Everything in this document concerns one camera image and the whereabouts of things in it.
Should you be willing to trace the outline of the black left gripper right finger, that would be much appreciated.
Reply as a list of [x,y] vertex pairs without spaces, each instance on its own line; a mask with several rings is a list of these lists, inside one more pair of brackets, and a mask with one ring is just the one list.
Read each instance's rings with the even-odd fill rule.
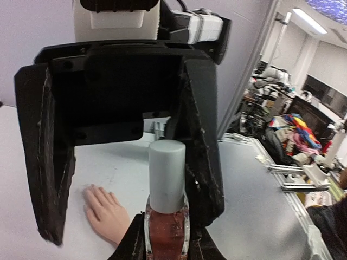
[[196,220],[190,222],[190,240],[188,259],[190,260],[226,260],[217,248],[214,240],[207,230],[208,225],[201,225]]

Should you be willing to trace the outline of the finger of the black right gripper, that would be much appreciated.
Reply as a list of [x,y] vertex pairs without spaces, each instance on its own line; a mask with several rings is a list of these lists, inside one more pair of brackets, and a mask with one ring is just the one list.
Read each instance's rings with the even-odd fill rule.
[[210,60],[184,58],[178,76],[177,99],[165,135],[186,146],[185,192],[190,222],[194,228],[204,228],[224,212],[216,66]]
[[55,135],[56,107],[47,64],[22,67],[14,76],[18,122],[30,199],[40,236],[63,243],[69,190],[75,172],[74,147]]

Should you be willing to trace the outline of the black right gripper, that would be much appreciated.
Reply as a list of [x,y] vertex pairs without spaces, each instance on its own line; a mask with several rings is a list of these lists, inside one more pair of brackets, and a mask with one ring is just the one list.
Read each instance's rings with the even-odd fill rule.
[[43,48],[63,125],[73,144],[138,140],[144,120],[172,117],[184,58],[213,60],[188,44],[113,40]]

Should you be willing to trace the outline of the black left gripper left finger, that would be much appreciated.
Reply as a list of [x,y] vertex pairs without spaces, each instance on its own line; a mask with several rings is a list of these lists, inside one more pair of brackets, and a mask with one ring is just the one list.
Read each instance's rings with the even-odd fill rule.
[[120,244],[108,260],[146,259],[144,213],[135,215]]

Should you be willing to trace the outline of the red nail polish bottle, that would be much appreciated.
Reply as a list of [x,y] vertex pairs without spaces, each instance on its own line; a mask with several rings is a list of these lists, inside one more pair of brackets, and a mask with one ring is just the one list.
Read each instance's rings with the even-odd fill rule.
[[185,193],[185,144],[149,145],[149,197],[144,217],[146,259],[187,259],[189,203]]

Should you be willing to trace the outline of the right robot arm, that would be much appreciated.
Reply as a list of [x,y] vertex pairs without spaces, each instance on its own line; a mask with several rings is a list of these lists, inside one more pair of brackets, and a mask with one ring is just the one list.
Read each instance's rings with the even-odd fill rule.
[[186,144],[195,228],[224,211],[216,67],[231,21],[165,1],[74,1],[74,43],[43,48],[14,77],[31,202],[41,237],[61,245],[75,147],[138,140],[147,118]]

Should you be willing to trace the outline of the mannequin hand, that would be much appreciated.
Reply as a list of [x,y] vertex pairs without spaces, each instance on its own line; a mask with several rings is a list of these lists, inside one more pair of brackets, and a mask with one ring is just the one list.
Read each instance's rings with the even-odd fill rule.
[[130,227],[127,210],[112,192],[90,185],[83,192],[84,212],[94,232],[117,247]]

